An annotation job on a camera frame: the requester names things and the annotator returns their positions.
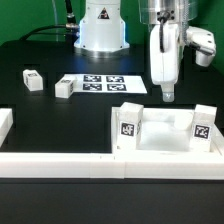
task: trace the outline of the small white block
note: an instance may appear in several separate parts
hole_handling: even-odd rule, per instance
[[[75,76],[65,75],[55,84],[55,96],[59,98],[69,98],[73,93],[75,83]]]
[[[43,90],[43,78],[36,70],[24,70],[23,81],[30,91]]]
[[[125,102],[118,115],[117,146],[137,149],[141,140],[143,105]]]
[[[12,109],[0,109],[0,147],[13,124]]]
[[[190,139],[193,151],[210,152],[216,110],[216,107],[196,105]]]

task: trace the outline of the black cable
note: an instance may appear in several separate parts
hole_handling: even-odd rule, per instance
[[[27,40],[30,36],[32,36],[33,34],[39,32],[39,31],[42,31],[42,30],[57,29],[57,28],[66,28],[66,25],[51,25],[51,26],[40,27],[40,28],[32,30],[28,34],[20,37],[19,40]]]
[[[71,0],[65,0],[67,10],[67,22],[76,24],[76,18],[72,10]]]
[[[160,21],[160,28],[159,28],[159,45],[160,45],[160,51],[162,53],[165,52],[164,49],[164,32],[163,32],[163,28],[164,28],[164,24],[167,22],[167,20],[170,18],[170,13],[165,11],[165,12],[161,12],[162,15],[158,18],[158,21]]]
[[[165,52],[164,43],[163,43],[163,39],[164,39],[163,26],[164,26],[164,22],[162,19],[160,22],[160,27],[159,27],[159,48],[162,53]]]

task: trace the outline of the white paper with markers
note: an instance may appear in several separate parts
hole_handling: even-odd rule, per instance
[[[65,74],[75,76],[73,92],[147,94],[141,76]]]

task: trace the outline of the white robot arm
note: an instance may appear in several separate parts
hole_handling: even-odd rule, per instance
[[[74,44],[76,52],[92,57],[113,57],[129,48],[120,3],[121,0],[86,0],[80,38]]]
[[[198,65],[209,66],[216,54],[214,36],[188,27],[188,20],[196,16],[197,0],[139,0],[139,5],[141,22],[155,25],[150,36],[152,82],[161,85],[163,100],[172,102],[184,47],[196,50]]]
[[[216,54],[216,44],[213,33],[189,27],[187,30],[189,46],[196,50],[196,63],[203,67],[208,67]]]

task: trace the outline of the black table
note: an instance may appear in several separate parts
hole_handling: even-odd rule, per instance
[[[152,85],[147,52],[132,46],[114,59],[75,55],[65,43],[12,41],[0,47],[0,108],[12,108],[14,124],[1,152],[111,153],[111,107],[123,102],[147,108],[217,106],[224,133],[224,76],[200,68],[185,50],[175,101],[162,102]],[[36,69],[44,91],[29,92],[22,72]],[[148,94],[74,93],[55,98],[64,74],[141,75]],[[1,223],[223,223],[224,182],[146,179],[0,179]]]

